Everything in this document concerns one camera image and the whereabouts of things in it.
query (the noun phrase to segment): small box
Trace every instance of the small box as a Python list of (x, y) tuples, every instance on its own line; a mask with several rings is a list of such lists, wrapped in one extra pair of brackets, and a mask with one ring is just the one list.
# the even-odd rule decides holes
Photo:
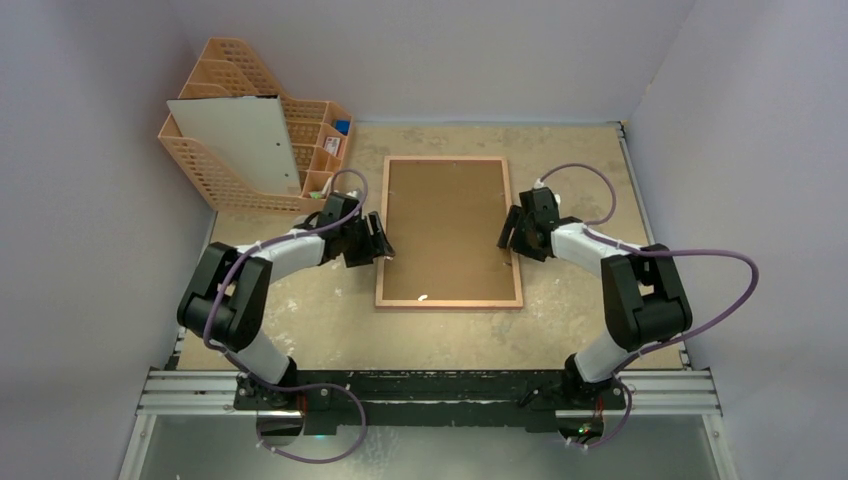
[(324, 140), (324, 150), (332, 153), (335, 156), (339, 155), (339, 145), (341, 145), (342, 139), (339, 137), (327, 137)]
[(338, 130), (342, 135), (347, 135), (350, 131), (350, 120), (336, 120), (336, 123), (333, 126), (336, 127), (336, 130)]

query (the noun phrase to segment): clear acrylic panel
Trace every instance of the clear acrylic panel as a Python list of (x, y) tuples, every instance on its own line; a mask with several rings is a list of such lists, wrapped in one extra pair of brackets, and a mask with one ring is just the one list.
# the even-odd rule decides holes
[[(619, 438), (587, 454), (565, 447), (558, 434), (521, 428), (372, 427), (353, 455), (329, 465), (297, 463), (256, 448), (254, 422), (245, 416), (159, 417), (141, 478), (718, 479), (699, 416), (631, 417)], [(337, 435), (299, 437), (285, 448), (330, 457), (357, 433), (341, 427)]]

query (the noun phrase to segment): wooden frame border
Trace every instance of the wooden frame border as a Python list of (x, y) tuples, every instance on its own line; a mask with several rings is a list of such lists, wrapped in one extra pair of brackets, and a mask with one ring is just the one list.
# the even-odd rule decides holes
[[(512, 191), (510, 190), (509, 168), (507, 167), (506, 158), (495, 156), (431, 156), (431, 155), (388, 155), (383, 162), (383, 191), (380, 199), (380, 216), (386, 224), (383, 226), (386, 229), (386, 234), (391, 235), (388, 225), (389, 213), (389, 169), (392, 162), (420, 162), (420, 161), (436, 161), (436, 162), (467, 162), (467, 161), (487, 161), (500, 162), (503, 172), (504, 181), (504, 219), (509, 212), (509, 207), (512, 206)], [(510, 263), (512, 263), (512, 279), (515, 285), (515, 300), (433, 300), (426, 303), (418, 300), (386, 300), (383, 298), (383, 280), (385, 275), (385, 258), (380, 258), (377, 261), (377, 294), (375, 297), (375, 306), (377, 308), (403, 308), (403, 309), (424, 309), (430, 310), (433, 308), (445, 309), (510, 309), (518, 310), (524, 307), (524, 294), (521, 288), (521, 268), (518, 264), (518, 255), (515, 252), (510, 252)]]

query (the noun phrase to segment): blue object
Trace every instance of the blue object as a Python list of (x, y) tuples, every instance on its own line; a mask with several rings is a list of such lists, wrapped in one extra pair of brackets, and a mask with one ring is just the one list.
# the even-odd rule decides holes
[(336, 130), (338, 130), (342, 135), (347, 135), (347, 132), (350, 131), (350, 120), (336, 120), (336, 123), (333, 126), (336, 127)]

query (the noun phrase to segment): black mounting plate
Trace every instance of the black mounting plate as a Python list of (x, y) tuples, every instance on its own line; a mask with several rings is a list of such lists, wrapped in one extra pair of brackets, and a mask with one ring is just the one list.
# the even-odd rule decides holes
[[(507, 426), (557, 432), (556, 411), (592, 411), (597, 400), (566, 398), (562, 370), (299, 370), (297, 378), (298, 385), (333, 383), (349, 389), (362, 402), (368, 425)], [(624, 408), (623, 397), (612, 387), (599, 395), (605, 409)], [(241, 376), (233, 407), (305, 411), (306, 435), (333, 435), (339, 425), (361, 421), (356, 405), (337, 390), (275, 394)]]

